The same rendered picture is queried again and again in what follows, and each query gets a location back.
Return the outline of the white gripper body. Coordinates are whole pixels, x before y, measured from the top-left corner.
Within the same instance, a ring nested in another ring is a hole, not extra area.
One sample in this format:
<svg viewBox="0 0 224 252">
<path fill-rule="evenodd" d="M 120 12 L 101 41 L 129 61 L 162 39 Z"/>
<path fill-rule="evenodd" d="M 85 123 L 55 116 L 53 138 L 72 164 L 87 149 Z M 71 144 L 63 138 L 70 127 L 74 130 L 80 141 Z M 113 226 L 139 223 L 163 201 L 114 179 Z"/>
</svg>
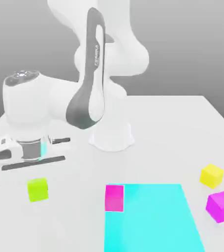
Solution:
<svg viewBox="0 0 224 252">
<path fill-rule="evenodd" d="M 65 160 L 65 156 L 54 156 L 31 162 L 0 163 L 0 186 L 22 184 L 30 179 L 52 175 L 56 173 L 57 164 Z"/>
</svg>

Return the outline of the small lime green cube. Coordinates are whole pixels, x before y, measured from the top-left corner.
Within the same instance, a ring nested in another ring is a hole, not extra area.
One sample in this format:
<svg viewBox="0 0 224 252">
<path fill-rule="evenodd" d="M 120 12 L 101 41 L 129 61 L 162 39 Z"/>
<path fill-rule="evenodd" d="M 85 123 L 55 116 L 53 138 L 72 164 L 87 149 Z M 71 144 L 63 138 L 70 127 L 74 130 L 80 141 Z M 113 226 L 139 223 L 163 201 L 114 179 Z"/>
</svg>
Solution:
<svg viewBox="0 0 224 252">
<path fill-rule="evenodd" d="M 48 199 L 48 185 L 46 178 L 38 178 L 27 182 L 30 202 Z"/>
</svg>

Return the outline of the small pink cube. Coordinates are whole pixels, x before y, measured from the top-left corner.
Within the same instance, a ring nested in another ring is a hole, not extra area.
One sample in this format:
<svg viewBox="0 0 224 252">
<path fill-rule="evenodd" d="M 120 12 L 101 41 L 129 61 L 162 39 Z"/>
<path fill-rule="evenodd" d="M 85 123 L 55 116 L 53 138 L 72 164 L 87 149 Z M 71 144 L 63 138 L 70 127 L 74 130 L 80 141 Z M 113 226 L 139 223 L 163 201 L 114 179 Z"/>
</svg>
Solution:
<svg viewBox="0 0 224 252">
<path fill-rule="evenodd" d="M 124 186 L 123 185 L 106 185 L 105 211 L 107 212 L 123 212 L 124 211 Z"/>
</svg>

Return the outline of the small yellow cube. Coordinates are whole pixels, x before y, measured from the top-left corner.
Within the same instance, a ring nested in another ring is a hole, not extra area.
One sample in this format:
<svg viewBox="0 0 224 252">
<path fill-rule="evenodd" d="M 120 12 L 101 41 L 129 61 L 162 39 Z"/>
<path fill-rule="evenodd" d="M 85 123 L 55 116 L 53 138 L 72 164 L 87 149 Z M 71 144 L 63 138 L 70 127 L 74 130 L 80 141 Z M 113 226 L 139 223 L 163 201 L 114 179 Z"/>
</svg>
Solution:
<svg viewBox="0 0 224 252">
<path fill-rule="evenodd" d="M 223 180 L 224 170 L 209 164 L 201 170 L 199 181 L 211 189 L 219 186 Z"/>
</svg>

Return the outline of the small purple cube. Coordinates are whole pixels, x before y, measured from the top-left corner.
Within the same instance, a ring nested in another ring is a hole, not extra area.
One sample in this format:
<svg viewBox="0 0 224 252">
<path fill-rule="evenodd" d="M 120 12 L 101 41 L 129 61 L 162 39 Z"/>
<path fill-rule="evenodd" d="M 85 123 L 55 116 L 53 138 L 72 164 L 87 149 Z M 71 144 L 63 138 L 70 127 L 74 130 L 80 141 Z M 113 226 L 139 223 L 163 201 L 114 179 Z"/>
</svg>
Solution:
<svg viewBox="0 0 224 252">
<path fill-rule="evenodd" d="M 224 191 L 209 195 L 205 209 L 216 223 L 224 222 Z"/>
</svg>

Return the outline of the large cyan box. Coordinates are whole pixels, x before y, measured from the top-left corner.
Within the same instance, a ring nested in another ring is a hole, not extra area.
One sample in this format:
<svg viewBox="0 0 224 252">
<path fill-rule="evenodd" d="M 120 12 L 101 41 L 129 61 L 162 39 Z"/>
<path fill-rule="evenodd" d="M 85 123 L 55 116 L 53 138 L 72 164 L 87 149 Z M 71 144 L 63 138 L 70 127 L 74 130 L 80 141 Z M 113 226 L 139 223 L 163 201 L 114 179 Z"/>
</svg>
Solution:
<svg viewBox="0 0 224 252">
<path fill-rule="evenodd" d="M 105 213 L 104 252 L 205 252 L 180 184 L 123 184 L 123 211 Z"/>
</svg>

